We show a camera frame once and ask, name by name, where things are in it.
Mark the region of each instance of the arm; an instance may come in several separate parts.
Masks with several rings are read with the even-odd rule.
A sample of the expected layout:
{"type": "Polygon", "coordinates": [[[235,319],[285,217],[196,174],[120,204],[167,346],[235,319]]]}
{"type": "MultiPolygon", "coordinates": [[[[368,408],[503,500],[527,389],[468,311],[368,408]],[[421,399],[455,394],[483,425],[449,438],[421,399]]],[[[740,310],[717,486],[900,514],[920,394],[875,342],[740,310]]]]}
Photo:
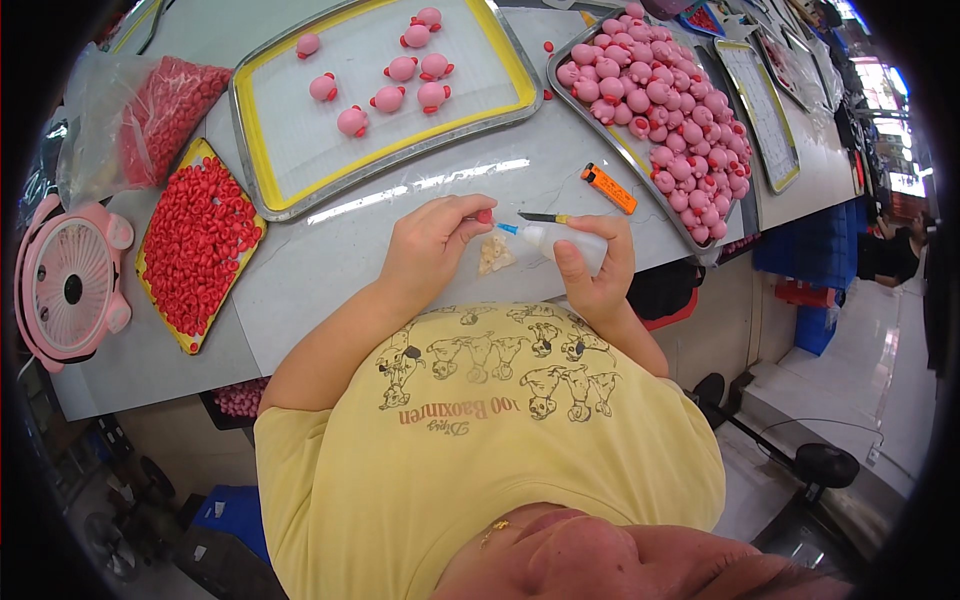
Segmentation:
{"type": "Polygon", "coordinates": [[[886,224],[886,222],[883,220],[883,217],[876,217],[876,226],[880,228],[880,233],[883,234],[883,239],[894,239],[894,231],[890,229],[889,225],[886,224]]]}
{"type": "Polygon", "coordinates": [[[467,243],[493,227],[465,217],[496,200],[474,194],[432,200],[396,222],[383,270],[290,350],[260,399],[306,411],[333,408],[360,364],[436,298],[467,243]]]}
{"type": "Polygon", "coordinates": [[[896,277],[888,277],[886,275],[875,276],[874,281],[887,287],[897,287],[900,285],[900,281],[896,277]]]}
{"type": "Polygon", "coordinates": [[[607,240],[607,256],[596,277],[573,244],[560,241],[553,253],[566,298],[593,330],[655,377],[668,377],[666,356],[627,302],[634,279],[634,237],[623,217],[571,217],[566,224],[607,240]]]}

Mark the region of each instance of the white plastic bottle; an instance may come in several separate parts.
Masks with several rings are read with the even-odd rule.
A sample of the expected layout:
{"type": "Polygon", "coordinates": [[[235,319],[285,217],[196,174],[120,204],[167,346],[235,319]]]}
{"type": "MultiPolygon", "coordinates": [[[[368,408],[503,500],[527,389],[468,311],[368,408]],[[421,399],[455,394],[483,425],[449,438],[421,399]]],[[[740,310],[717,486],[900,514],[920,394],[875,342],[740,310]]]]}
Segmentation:
{"type": "Polygon", "coordinates": [[[572,243],[584,257],[591,276],[600,273],[603,259],[607,255],[607,240],[596,233],[580,231],[560,223],[536,223],[524,228],[504,223],[497,223],[496,226],[536,246],[544,256],[554,261],[556,258],[553,255],[553,243],[560,240],[572,243]]]}

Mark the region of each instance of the fan grille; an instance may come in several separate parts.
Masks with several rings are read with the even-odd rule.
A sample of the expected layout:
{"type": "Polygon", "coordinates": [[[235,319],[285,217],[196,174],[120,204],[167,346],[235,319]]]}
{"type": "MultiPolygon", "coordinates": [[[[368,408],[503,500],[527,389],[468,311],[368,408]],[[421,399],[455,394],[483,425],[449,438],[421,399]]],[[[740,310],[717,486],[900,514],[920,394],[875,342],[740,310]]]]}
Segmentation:
{"type": "Polygon", "coordinates": [[[68,219],[40,249],[34,272],[34,310],[43,337],[70,352],[97,332],[107,311],[113,270],[107,240],[83,219],[68,219]]]}

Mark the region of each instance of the black dress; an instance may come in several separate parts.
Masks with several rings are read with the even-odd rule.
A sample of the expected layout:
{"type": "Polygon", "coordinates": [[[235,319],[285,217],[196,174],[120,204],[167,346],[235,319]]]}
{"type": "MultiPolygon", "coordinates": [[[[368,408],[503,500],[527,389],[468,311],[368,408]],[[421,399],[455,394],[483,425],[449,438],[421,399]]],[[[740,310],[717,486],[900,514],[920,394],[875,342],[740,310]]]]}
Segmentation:
{"type": "Polygon", "coordinates": [[[904,283],[917,273],[920,259],[910,247],[910,228],[899,228],[893,239],[883,240],[869,233],[857,234],[856,276],[874,279],[895,277],[904,283]]]}

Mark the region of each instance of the plastic bag of red pieces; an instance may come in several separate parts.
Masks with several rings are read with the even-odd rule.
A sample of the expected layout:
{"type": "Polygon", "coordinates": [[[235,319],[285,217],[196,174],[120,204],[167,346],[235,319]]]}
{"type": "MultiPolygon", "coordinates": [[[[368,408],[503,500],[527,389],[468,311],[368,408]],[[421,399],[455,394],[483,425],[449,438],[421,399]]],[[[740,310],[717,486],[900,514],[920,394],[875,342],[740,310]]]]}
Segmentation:
{"type": "Polygon", "coordinates": [[[70,210],[163,184],[232,69],[173,57],[81,53],[63,92],[67,135],[57,187],[70,210]]]}
{"type": "Polygon", "coordinates": [[[233,69],[163,57],[124,107],[118,139],[132,185],[158,185],[197,124],[227,89],[233,69]]]}

